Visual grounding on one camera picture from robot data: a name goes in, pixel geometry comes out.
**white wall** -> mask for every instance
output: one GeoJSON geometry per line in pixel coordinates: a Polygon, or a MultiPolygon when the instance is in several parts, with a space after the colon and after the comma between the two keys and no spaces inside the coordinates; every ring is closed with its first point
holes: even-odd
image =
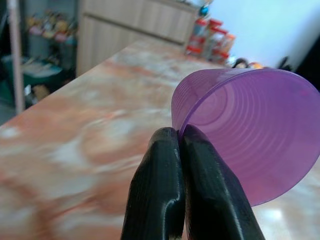
{"type": "Polygon", "coordinates": [[[320,0],[214,0],[210,13],[236,35],[231,53],[269,67],[298,67],[320,35],[320,0]]]}

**marble countertop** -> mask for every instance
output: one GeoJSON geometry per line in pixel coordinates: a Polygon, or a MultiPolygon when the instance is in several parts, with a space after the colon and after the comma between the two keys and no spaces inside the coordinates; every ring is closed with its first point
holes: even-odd
{"type": "MultiPolygon", "coordinates": [[[[188,74],[218,68],[139,41],[0,127],[0,239],[119,239],[130,181],[188,74]]],[[[253,208],[267,240],[320,236],[320,163],[253,208]]]]}

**purple plastic cup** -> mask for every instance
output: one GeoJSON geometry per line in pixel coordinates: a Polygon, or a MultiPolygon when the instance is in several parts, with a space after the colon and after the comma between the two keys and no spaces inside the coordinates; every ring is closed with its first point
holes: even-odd
{"type": "Polygon", "coordinates": [[[203,131],[252,206],[295,186],[320,155],[320,94],[278,69],[208,69],[187,76],[171,102],[172,126],[203,131]]]}

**metal pole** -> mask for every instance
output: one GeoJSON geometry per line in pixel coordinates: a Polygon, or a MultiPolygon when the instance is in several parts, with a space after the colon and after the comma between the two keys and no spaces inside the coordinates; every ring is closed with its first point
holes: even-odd
{"type": "Polygon", "coordinates": [[[25,109],[24,79],[21,70],[21,36],[19,28],[19,3],[17,0],[7,0],[9,9],[10,42],[13,56],[13,82],[16,113],[25,109]]]}

